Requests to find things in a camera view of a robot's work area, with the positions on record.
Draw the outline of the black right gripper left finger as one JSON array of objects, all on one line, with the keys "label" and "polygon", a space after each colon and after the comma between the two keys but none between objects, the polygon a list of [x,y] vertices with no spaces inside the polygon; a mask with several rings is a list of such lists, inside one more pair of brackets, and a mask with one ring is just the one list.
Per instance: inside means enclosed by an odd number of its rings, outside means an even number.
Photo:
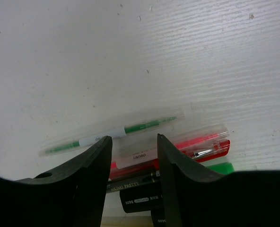
[{"label": "black right gripper left finger", "polygon": [[35,178],[0,177],[0,227],[100,226],[112,147],[112,138],[105,136]]}]

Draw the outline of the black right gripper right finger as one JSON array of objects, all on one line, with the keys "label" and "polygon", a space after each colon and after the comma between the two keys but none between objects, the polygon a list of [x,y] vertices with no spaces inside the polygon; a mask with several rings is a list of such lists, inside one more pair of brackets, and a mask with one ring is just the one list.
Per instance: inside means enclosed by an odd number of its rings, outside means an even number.
[{"label": "black right gripper right finger", "polygon": [[157,136],[166,225],[280,227],[280,170],[212,171]]}]

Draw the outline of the black mechanical pencil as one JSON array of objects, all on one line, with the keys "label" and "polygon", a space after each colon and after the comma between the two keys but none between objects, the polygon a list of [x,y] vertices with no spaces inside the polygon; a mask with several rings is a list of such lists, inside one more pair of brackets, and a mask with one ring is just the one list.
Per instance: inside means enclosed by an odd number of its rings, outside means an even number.
[{"label": "black mechanical pencil", "polygon": [[106,193],[122,191],[134,187],[139,187],[151,183],[156,183],[160,180],[160,172],[155,171],[149,174],[139,175],[132,178],[126,178],[119,181],[109,182]]}]

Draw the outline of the red gel pen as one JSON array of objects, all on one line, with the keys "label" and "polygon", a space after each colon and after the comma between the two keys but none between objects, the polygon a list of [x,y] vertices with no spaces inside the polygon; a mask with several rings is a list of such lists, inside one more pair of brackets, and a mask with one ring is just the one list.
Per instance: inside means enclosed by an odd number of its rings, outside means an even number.
[{"label": "red gel pen", "polygon": [[[230,140],[222,140],[209,144],[207,147],[185,149],[181,152],[200,163],[223,157],[228,154],[229,149]],[[109,181],[122,180],[158,169],[158,152],[156,148],[153,148],[112,162]]]}]

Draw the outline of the green refill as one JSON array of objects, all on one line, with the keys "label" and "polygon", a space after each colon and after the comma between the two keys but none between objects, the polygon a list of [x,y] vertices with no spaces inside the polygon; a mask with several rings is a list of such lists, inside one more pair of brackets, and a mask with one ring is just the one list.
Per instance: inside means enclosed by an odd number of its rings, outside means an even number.
[{"label": "green refill", "polygon": [[114,139],[121,139],[127,136],[148,132],[161,128],[167,125],[175,124],[178,121],[185,119],[185,113],[181,109],[173,110],[167,114],[162,114],[158,117],[144,120],[137,123],[127,124],[121,127],[109,129],[96,134],[81,134],[72,139],[60,140],[51,145],[47,145],[39,151],[39,157],[53,156],[60,153],[70,152],[79,148],[89,147],[100,141],[105,136],[110,136]]}]

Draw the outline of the pink refill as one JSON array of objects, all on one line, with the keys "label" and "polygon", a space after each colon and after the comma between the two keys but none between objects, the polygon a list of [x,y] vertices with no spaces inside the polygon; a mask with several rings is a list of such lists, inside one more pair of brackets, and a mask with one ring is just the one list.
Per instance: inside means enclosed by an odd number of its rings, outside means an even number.
[{"label": "pink refill", "polygon": [[[223,124],[203,127],[175,137],[170,142],[183,154],[204,162],[225,156],[230,148],[229,132]],[[110,178],[116,179],[158,165],[157,142],[143,140],[129,145],[111,163]]]}]

